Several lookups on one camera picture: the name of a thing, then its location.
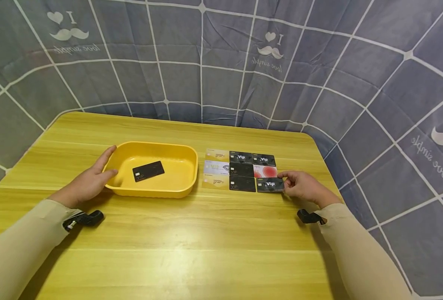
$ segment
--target hand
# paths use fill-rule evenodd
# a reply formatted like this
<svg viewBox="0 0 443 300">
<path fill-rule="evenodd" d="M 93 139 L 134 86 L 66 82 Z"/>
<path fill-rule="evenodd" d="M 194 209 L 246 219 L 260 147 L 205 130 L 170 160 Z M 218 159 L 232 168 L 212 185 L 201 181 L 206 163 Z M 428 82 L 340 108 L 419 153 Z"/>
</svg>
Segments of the hand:
<svg viewBox="0 0 443 300">
<path fill-rule="evenodd" d="M 106 149 L 92 167 L 76 176 L 72 182 L 49 196 L 48 199 L 60 202 L 67 208 L 77 208 L 81 203 L 93 199 L 101 192 L 108 180 L 118 174 L 117 170 L 102 172 L 115 150 L 116 146 Z"/>
<path fill-rule="evenodd" d="M 279 173 L 278 177 L 287 177 L 284 192 L 290 197 L 305 199 L 315 203 L 320 208 L 325 208 L 333 203 L 341 203 L 341 200 L 331 190 L 308 173 L 285 171 Z"/>
</svg>

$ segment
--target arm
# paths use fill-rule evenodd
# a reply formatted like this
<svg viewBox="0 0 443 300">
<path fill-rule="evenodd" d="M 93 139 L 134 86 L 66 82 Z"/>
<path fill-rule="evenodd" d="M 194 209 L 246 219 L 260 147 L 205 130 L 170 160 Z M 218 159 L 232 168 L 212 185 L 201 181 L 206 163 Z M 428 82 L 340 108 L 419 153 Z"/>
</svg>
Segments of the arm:
<svg viewBox="0 0 443 300">
<path fill-rule="evenodd" d="M 352 300 L 411 300 L 395 264 L 376 240 L 363 228 L 338 197 L 309 174 L 287 171 L 285 193 L 304 198 L 320 207 L 325 219 L 321 233 L 338 263 L 345 288 Z"/>
<path fill-rule="evenodd" d="M 43 200 L 0 235 L 0 299 L 18 299 L 51 250 L 68 235 L 63 221 L 80 212 L 82 202 L 94 198 L 116 170 L 102 169 L 116 147 L 63 189 Z"/>
</svg>

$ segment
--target card grid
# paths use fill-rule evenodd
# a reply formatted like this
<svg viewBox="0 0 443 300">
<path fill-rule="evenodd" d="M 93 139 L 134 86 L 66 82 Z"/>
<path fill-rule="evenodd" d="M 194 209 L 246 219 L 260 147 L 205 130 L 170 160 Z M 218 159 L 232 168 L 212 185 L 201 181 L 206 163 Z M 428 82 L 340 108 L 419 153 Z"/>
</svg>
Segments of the card grid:
<svg viewBox="0 0 443 300">
<path fill-rule="evenodd" d="M 206 149 L 202 187 L 272 193 L 283 190 L 274 155 Z"/>
</svg>

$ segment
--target yellow plastic tray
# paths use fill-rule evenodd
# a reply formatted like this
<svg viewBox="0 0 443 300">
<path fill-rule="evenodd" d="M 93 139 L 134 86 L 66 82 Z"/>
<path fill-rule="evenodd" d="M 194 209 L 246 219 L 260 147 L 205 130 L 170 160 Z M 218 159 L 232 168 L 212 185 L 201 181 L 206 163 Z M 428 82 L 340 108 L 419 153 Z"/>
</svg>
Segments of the yellow plastic tray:
<svg viewBox="0 0 443 300">
<path fill-rule="evenodd" d="M 139 182 L 134 181 L 133 168 L 161 161 L 164 174 Z M 108 160 L 105 170 L 118 174 L 106 187 L 121 196 L 183 198 L 196 182 L 198 153 L 185 145 L 157 142 L 125 142 Z"/>
</svg>

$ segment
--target finger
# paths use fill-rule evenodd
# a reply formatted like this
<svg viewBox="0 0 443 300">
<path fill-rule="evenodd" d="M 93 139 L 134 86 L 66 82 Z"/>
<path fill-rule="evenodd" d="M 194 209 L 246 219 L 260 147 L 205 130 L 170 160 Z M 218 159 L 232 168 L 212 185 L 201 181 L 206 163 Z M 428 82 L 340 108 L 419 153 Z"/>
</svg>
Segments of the finger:
<svg viewBox="0 0 443 300">
<path fill-rule="evenodd" d="M 283 191 L 285 192 L 286 195 L 288 195 L 290 197 L 296 196 L 296 191 L 292 187 L 285 187 L 285 189 Z"/>
<path fill-rule="evenodd" d="M 276 175 L 278 178 L 283 178 L 283 177 L 294 177 L 295 176 L 296 171 L 284 171 L 281 173 L 278 173 L 278 175 Z"/>
<path fill-rule="evenodd" d="M 118 174 L 118 170 L 106 170 L 101 174 L 96 175 L 98 180 L 101 180 L 103 185 L 105 185 L 108 180 L 112 179 L 113 177 Z"/>
<path fill-rule="evenodd" d="M 285 189 L 289 189 L 291 187 L 291 181 L 289 181 L 288 179 L 285 180 L 284 186 L 285 186 Z"/>
<path fill-rule="evenodd" d="M 96 160 L 95 164 L 93 164 L 92 169 L 95 170 L 97 173 L 101 173 L 106 163 L 108 162 L 108 159 L 110 159 L 115 150 L 116 145 L 106 149 L 103 154 Z"/>
</svg>

